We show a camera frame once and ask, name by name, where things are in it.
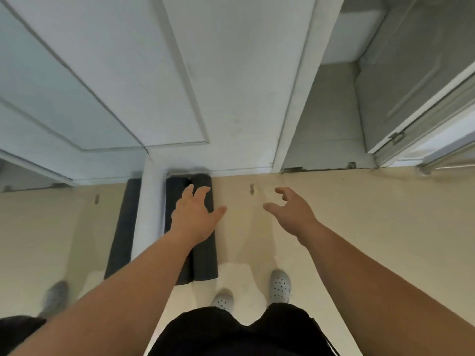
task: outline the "hand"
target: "hand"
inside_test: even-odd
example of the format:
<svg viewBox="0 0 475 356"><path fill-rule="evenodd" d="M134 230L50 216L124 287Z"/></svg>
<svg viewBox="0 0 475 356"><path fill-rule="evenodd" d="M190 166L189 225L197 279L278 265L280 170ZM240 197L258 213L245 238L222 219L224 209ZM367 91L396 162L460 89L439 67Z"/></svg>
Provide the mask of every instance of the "hand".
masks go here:
<svg viewBox="0 0 475 356"><path fill-rule="evenodd" d="M204 205L205 196L211 189L200 187L193 196L194 185L189 185L177 201L175 210L171 214L170 231L180 235L193 248L206 240L217 223L226 213L227 208L220 208L209 213Z"/></svg>
<svg viewBox="0 0 475 356"><path fill-rule="evenodd" d="M264 210L274 215L284 230L297 236L300 243L305 245L304 230L308 226L321 224L317 221L310 205L294 190L289 187L276 187L276 192L282 194L282 199L287 203L284 206L265 203Z"/></svg>

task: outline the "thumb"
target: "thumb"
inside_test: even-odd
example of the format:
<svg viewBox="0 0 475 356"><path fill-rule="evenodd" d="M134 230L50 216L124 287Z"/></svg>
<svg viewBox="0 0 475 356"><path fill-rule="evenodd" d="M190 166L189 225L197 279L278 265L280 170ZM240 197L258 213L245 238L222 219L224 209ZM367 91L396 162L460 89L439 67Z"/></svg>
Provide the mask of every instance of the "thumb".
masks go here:
<svg viewBox="0 0 475 356"><path fill-rule="evenodd" d="M272 202L267 202L263 204L262 207L264 207L264 210L266 210L267 212L270 212L272 215L276 217L280 213L280 209L282 208L279 205Z"/></svg>
<svg viewBox="0 0 475 356"><path fill-rule="evenodd" d="M228 208L226 206L221 206L211 213L211 217L213 218L215 224L217 224L221 220L227 210Z"/></svg>

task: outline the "dark gray foam roll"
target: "dark gray foam roll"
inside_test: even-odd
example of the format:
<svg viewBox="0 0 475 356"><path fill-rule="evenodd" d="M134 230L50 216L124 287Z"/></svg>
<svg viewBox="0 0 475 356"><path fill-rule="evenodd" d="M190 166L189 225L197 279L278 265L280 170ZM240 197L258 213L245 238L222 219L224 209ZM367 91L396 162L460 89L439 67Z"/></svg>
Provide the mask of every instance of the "dark gray foam roll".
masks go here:
<svg viewBox="0 0 475 356"><path fill-rule="evenodd" d="M109 260L105 268L104 280L130 262L141 184L142 181L140 179L130 179L127 181L119 218L117 219L116 233L112 240Z"/></svg>
<svg viewBox="0 0 475 356"><path fill-rule="evenodd" d="M211 187L211 177L207 174L196 174L191 178L195 191L202 186ZM205 197L205 207L208 212L213 212L213 189ZM195 281L216 279L217 274L217 252L216 238L214 231L205 241L193 248L193 272Z"/></svg>
<svg viewBox="0 0 475 356"><path fill-rule="evenodd" d="M187 178L180 176L172 176L167 179L165 188L165 229L164 232L170 231L171 227L171 213L175 210L177 201L181 198L183 190L191 184ZM177 285L184 285L193 281L193 252L185 259L185 263L181 268L178 276Z"/></svg>

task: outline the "forearm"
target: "forearm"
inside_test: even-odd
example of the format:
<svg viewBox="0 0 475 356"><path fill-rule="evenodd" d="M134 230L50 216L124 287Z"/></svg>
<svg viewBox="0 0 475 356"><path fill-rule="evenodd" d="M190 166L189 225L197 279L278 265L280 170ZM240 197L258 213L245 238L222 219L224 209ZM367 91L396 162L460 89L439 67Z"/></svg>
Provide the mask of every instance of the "forearm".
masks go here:
<svg viewBox="0 0 475 356"><path fill-rule="evenodd" d="M333 231L314 223L302 239L365 355L466 355L475 349L472 325Z"/></svg>
<svg viewBox="0 0 475 356"><path fill-rule="evenodd" d="M12 355L142 355L193 247L178 236L163 235Z"/></svg>

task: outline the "door hinge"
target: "door hinge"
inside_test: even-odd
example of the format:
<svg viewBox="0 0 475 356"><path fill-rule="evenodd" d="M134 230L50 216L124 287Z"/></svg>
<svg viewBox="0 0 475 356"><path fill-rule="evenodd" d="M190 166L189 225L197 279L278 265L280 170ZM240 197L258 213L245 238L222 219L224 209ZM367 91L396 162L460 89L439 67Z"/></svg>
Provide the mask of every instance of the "door hinge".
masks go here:
<svg viewBox="0 0 475 356"><path fill-rule="evenodd" d="M391 136L389 136L389 139L392 141L393 145L401 141L406 135L404 134L404 131L401 132L395 132Z"/></svg>

